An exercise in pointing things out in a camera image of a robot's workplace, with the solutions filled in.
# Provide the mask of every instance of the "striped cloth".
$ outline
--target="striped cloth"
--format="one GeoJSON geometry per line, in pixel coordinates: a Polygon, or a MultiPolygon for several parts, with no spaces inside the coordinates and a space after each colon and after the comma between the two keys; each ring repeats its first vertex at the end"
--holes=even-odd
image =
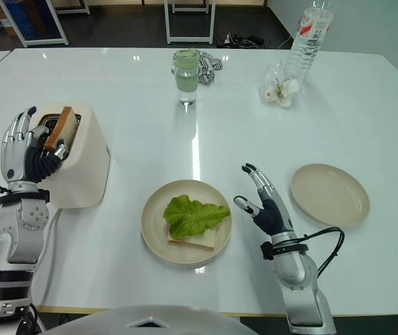
{"type": "MultiPolygon", "coordinates": [[[[199,54],[199,74],[198,80],[201,84],[210,84],[214,80],[214,71],[222,69],[222,61],[214,58],[205,51],[197,50],[199,54]]],[[[174,56],[172,57],[171,73],[174,74],[174,56]]]]}

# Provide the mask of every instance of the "beige plate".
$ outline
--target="beige plate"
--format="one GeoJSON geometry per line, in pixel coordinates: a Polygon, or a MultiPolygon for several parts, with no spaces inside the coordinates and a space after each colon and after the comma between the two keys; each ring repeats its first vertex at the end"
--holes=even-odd
{"type": "Polygon", "coordinates": [[[168,223],[163,218],[163,212],[173,197],[182,194],[187,194],[191,200],[230,208],[222,194],[206,183],[196,180],[174,181],[160,187],[148,199],[142,214],[142,235],[148,247],[160,258],[181,265],[203,266],[222,250],[230,238],[231,214],[218,225],[216,246],[213,250],[206,250],[200,246],[168,243],[166,234],[168,223]]]}
{"type": "Polygon", "coordinates": [[[353,227],[369,213],[368,195],[362,185],[331,165],[301,167],[292,178],[291,191],[308,215],[328,225],[353,227]]]}

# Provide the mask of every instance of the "robot finger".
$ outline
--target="robot finger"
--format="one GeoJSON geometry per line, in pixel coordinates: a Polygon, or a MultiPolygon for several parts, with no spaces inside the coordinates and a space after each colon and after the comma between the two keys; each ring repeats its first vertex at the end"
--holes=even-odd
{"type": "Polygon", "coordinates": [[[31,116],[36,112],[36,107],[33,106],[27,110],[27,112],[23,112],[20,120],[17,124],[16,129],[16,140],[22,141],[25,139],[25,133],[29,130],[29,124],[31,116]]]}
{"type": "Polygon", "coordinates": [[[274,187],[266,175],[254,165],[246,163],[242,170],[249,174],[258,189],[261,200],[270,199],[274,193],[274,187]]]}
{"type": "Polygon", "coordinates": [[[58,144],[58,147],[54,151],[53,154],[62,161],[66,158],[68,149],[67,149],[66,143],[64,143],[63,139],[60,139],[57,144],[58,144]]]}
{"type": "Polygon", "coordinates": [[[48,134],[49,130],[46,126],[40,125],[37,126],[36,128],[31,129],[29,132],[33,133],[33,137],[36,140],[39,140],[42,135],[48,134]]]}
{"type": "Polygon", "coordinates": [[[254,205],[252,202],[248,201],[246,198],[238,195],[233,198],[233,202],[243,211],[248,213],[252,218],[260,213],[260,208],[254,205]]]}
{"type": "Polygon", "coordinates": [[[19,124],[20,117],[22,113],[19,113],[15,116],[15,118],[11,121],[11,125],[7,128],[6,135],[3,137],[4,142],[14,142],[17,125],[19,124]]]}

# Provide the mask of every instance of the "bread slice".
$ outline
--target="bread slice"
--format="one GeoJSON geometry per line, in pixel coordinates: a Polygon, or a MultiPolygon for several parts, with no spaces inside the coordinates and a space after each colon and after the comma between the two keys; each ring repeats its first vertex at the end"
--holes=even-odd
{"type": "Polygon", "coordinates": [[[185,236],[182,239],[173,239],[170,235],[170,225],[167,225],[167,236],[170,243],[188,244],[192,246],[202,246],[212,250],[216,243],[216,229],[207,229],[201,235],[185,236]]]}
{"type": "Polygon", "coordinates": [[[59,140],[64,140],[70,150],[77,129],[78,123],[72,107],[64,107],[56,126],[44,143],[45,150],[48,152],[55,151],[59,140]]]}

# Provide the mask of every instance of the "water bottle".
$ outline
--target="water bottle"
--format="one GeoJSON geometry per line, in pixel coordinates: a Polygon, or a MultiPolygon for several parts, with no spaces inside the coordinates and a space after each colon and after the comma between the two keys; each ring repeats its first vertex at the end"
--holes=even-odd
{"type": "Polygon", "coordinates": [[[317,56],[335,13],[335,0],[311,1],[304,10],[300,27],[284,66],[285,79],[301,86],[317,56]]]}

